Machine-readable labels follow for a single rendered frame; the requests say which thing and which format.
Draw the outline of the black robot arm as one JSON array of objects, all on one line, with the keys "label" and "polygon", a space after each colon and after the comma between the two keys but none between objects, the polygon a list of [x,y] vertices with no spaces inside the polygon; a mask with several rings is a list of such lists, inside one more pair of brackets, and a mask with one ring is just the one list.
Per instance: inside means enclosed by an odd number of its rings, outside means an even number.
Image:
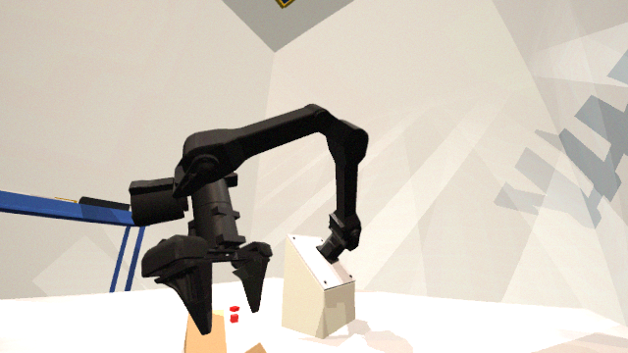
[{"label": "black robot arm", "polygon": [[358,165],[369,139],[364,128],[308,104],[240,128],[192,133],[184,142],[175,177],[133,181],[129,186],[131,219],[138,227],[184,218],[191,195],[192,211],[213,202],[232,206],[228,188],[237,186],[234,171],[256,154],[320,132],[336,164],[337,209],[329,215],[332,234],[316,249],[330,265],[359,244],[362,224],[356,213]]}]

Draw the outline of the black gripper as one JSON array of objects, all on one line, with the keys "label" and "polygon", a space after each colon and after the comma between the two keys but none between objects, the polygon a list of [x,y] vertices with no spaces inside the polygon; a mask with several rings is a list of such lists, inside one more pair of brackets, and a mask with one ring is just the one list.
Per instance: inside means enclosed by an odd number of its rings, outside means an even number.
[{"label": "black gripper", "polygon": [[228,203],[200,206],[188,222],[188,229],[195,228],[195,236],[175,234],[148,249],[141,260],[141,277],[157,277],[157,284],[173,288],[202,335],[212,329],[213,263],[231,262],[251,313],[260,308],[267,265],[274,255],[266,242],[240,247],[246,240],[237,234],[238,218],[239,211]]}]

